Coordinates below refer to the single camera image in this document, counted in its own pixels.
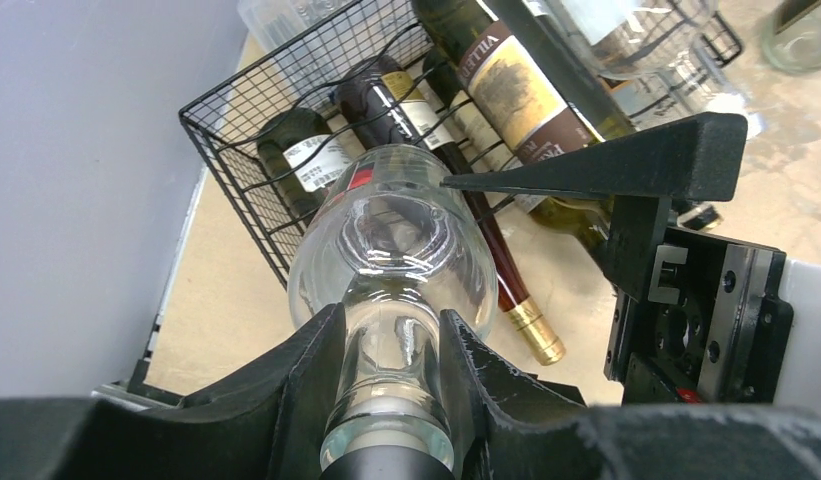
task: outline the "beige floor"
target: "beige floor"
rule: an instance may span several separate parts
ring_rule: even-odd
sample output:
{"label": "beige floor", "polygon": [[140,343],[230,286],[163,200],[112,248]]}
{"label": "beige floor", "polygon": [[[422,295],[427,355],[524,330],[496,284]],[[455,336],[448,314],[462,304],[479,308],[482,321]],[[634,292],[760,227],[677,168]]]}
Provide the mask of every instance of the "beige floor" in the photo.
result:
{"label": "beige floor", "polygon": [[[736,198],[721,206],[716,233],[768,244],[821,263],[821,72],[788,77],[768,68],[756,45],[774,0],[723,2],[747,39],[729,68],[749,89],[770,128],[747,149]],[[249,62],[259,56],[249,43]],[[536,300],[569,349],[539,367],[501,318],[489,344],[519,368],[578,385],[590,403],[618,402],[621,387],[602,374],[614,299],[570,237],[544,231],[509,209],[499,222]],[[220,189],[208,179],[157,341],[148,383],[188,393],[236,370],[292,333],[286,295]]]}

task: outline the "gray wall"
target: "gray wall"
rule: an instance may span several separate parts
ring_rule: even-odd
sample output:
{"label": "gray wall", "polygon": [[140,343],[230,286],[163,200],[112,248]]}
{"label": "gray wall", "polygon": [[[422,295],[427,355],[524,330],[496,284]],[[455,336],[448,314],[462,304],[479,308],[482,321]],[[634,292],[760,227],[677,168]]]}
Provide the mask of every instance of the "gray wall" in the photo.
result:
{"label": "gray wall", "polygon": [[177,111],[245,34],[236,0],[0,0],[0,396],[130,373],[201,169]]}

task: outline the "black metal frame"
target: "black metal frame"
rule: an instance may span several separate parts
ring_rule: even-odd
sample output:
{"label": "black metal frame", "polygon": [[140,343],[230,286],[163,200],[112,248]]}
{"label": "black metal frame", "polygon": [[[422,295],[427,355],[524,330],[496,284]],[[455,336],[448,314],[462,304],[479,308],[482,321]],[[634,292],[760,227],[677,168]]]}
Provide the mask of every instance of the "black metal frame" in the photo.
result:
{"label": "black metal frame", "polygon": [[[269,118],[293,105],[314,109],[326,118],[336,116],[338,111],[328,101],[328,93],[344,75],[345,68],[350,67],[351,57],[389,54],[405,67],[421,60],[431,44],[416,23],[409,2],[392,2],[388,8],[377,6],[377,0],[349,3],[179,112],[187,135],[284,287],[292,257],[305,230],[300,221],[304,216],[296,218],[290,212],[275,186],[283,177],[267,175],[257,160],[254,141]],[[727,65],[742,53],[742,43],[736,33],[718,15],[703,37],[719,66]],[[324,48],[337,42],[342,48]],[[314,55],[322,55],[321,58],[335,68],[317,68],[313,72],[308,62],[298,62]],[[300,70],[296,70],[296,62],[301,64]],[[281,64],[293,67],[287,68],[283,75],[277,71]],[[416,84],[427,73],[416,78]],[[301,82],[290,85],[286,78],[299,78]],[[296,87],[307,91],[299,96]],[[441,121],[457,108],[459,106],[439,111]],[[338,130],[332,138],[350,128]],[[470,164],[479,161],[485,153],[480,152]],[[505,198],[489,215],[512,201],[513,196]]]}

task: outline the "wire mesh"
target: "wire mesh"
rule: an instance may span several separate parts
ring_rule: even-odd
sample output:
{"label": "wire mesh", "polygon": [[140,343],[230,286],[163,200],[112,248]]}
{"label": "wire mesh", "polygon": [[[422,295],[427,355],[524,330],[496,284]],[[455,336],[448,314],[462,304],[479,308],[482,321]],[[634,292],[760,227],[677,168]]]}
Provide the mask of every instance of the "wire mesh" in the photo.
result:
{"label": "wire mesh", "polygon": [[[703,41],[720,66],[742,52],[736,34],[719,17],[705,29]],[[306,215],[293,216],[278,192],[277,182],[293,175],[318,152],[292,171],[272,177],[257,156],[255,140],[261,128],[294,106],[339,120],[330,94],[351,65],[388,54],[409,68],[430,48],[409,1],[353,0],[180,111],[187,135],[284,287],[304,234],[301,220]],[[415,77],[414,85],[422,80],[422,76]],[[441,119],[436,126],[458,108],[460,105],[438,110]],[[352,127],[375,120],[345,126],[332,122],[332,127],[334,123],[339,127],[333,127],[334,134],[320,148],[334,137],[353,137]],[[469,144],[465,138],[456,140],[461,147]],[[497,144],[488,150],[492,148],[506,147]],[[468,157],[469,163],[477,164],[485,153],[476,152]],[[512,202],[512,195],[505,197],[487,215],[494,215]]]}

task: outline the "metal wire rack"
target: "metal wire rack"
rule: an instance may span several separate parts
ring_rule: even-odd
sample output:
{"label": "metal wire rack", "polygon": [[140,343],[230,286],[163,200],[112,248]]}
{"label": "metal wire rack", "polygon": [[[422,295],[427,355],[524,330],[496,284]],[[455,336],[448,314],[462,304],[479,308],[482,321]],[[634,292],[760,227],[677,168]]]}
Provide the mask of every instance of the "metal wire rack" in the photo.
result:
{"label": "metal wire rack", "polygon": [[[720,67],[742,52],[739,38],[718,15],[706,28],[703,42]],[[284,287],[304,234],[304,216],[291,214],[276,187],[291,172],[272,178],[258,160],[255,140],[261,128],[295,106],[310,108],[326,119],[336,117],[339,112],[329,95],[351,65],[388,54],[409,68],[431,46],[409,1],[354,0],[179,112],[187,135]],[[314,66],[314,59],[320,63]],[[425,73],[414,78],[414,85],[422,82]],[[459,106],[439,110],[439,123]],[[362,123],[335,129],[324,143],[351,135],[345,132]],[[486,153],[473,156],[470,164]],[[512,200],[505,198],[489,214]]]}

